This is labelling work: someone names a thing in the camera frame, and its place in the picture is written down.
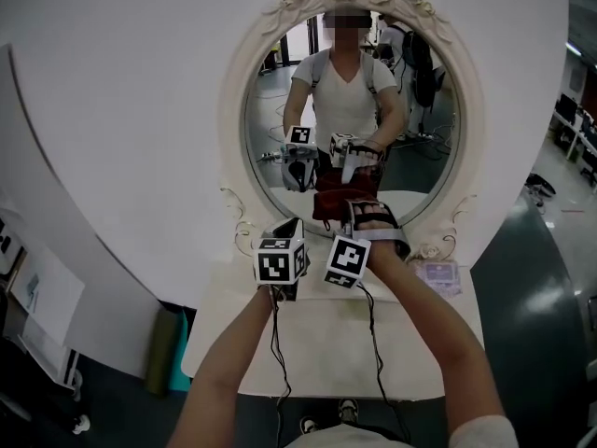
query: black shoe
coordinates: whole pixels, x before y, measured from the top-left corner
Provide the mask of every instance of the black shoe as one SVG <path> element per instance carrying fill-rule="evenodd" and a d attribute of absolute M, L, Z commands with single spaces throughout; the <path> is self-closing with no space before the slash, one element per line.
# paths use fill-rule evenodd
<path fill-rule="evenodd" d="M 341 399 L 338 403 L 338 415 L 342 423 L 358 422 L 358 403 L 355 399 Z"/>
<path fill-rule="evenodd" d="M 319 429 L 319 426 L 317 426 L 315 420 L 313 420 L 310 416 L 303 416 L 298 423 L 300 424 L 300 432 L 303 435 L 306 435 L 307 433 L 313 433 Z"/>

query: computer monitor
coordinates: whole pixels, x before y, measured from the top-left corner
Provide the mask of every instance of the computer monitor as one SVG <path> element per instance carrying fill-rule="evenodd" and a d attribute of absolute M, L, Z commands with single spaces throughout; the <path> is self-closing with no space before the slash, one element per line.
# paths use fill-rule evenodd
<path fill-rule="evenodd" d="M 575 124 L 577 108 L 576 101 L 563 93 L 560 95 L 560 101 L 556 103 L 556 112 L 566 121 L 570 121 L 570 124 Z"/>

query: shoe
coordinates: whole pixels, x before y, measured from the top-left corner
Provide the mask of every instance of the shoe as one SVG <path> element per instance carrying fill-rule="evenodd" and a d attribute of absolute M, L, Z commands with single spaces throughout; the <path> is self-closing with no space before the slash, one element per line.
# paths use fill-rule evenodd
<path fill-rule="evenodd" d="M 303 416 L 300 419 L 299 424 L 300 432 L 303 435 L 306 435 L 307 433 L 313 433 L 314 431 L 317 431 L 319 429 L 319 426 L 317 426 L 315 420 L 313 420 L 310 416 Z"/>
<path fill-rule="evenodd" d="M 75 370 L 73 376 L 73 399 L 79 403 L 81 401 L 81 386 L 83 386 L 83 375 L 80 371 Z"/>
<path fill-rule="evenodd" d="M 341 399 L 338 403 L 338 415 L 342 423 L 357 423 L 358 403 L 355 399 Z"/>
<path fill-rule="evenodd" d="M 85 415 L 82 414 L 81 416 L 78 417 L 78 423 L 75 426 L 75 429 L 73 430 L 73 433 L 75 433 L 76 435 L 80 435 L 81 433 L 83 433 L 83 431 L 87 431 L 91 428 L 91 421 L 90 418 Z"/>

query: forearm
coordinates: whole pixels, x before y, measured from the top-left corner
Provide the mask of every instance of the forearm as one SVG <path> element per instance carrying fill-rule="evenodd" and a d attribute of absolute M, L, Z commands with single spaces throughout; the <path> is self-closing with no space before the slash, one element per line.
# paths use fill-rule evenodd
<path fill-rule="evenodd" d="M 207 352 L 195 380 L 238 391 L 271 314 L 270 292 L 260 288 Z"/>
<path fill-rule="evenodd" d="M 375 274 L 396 295 L 442 371 L 465 357 L 485 358 L 466 322 L 402 260 L 391 256 L 378 265 Z"/>
<path fill-rule="evenodd" d="M 373 134 L 371 140 L 380 147 L 386 148 L 392 145 L 404 129 L 404 115 L 398 108 L 392 109 L 388 114 L 383 115 L 380 128 Z"/>
<path fill-rule="evenodd" d="M 302 116 L 302 111 L 298 111 L 297 109 L 285 107 L 284 110 L 284 118 L 283 118 L 283 125 L 284 125 L 284 136 L 288 134 L 291 126 L 300 126 L 300 117 Z"/>

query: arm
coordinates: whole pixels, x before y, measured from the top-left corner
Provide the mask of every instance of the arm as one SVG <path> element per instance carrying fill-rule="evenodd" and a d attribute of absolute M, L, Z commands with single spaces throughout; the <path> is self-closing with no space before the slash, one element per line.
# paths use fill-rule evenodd
<path fill-rule="evenodd" d="M 384 88 L 378 93 L 378 98 L 382 106 L 383 121 L 371 140 L 386 148 L 395 142 L 404 129 L 404 109 L 396 86 Z"/>
<path fill-rule="evenodd" d="M 197 370 L 168 448 L 232 446 L 236 398 L 271 313 L 260 288 L 217 338 Z"/>
<path fill-rule="evenodd" d="M 373 212 L 366 207 L 365 212 Z M 370 221 L 362 229 L 387 227 Z M 504 415 L 483 347 L 460 315 L 396 255 L 394 242 L 371 245 L 370 269 L 392 290 L 441 369 L 448 428 L 489 414 Z"/>
<path fill-rule="evenodd" d="M 286 100 L 286 106 L 284 107 L 284 136 L 288 134 L 288 130 L 291 126 L 300 126 L 300 117 L 302 111 L 305 109 L 307 104 L 307 97 L 311 86 L 302 79 L 293 78 L 292 85 L 290 86 L 290 93 L 288 93 L 288 99 Z"/>

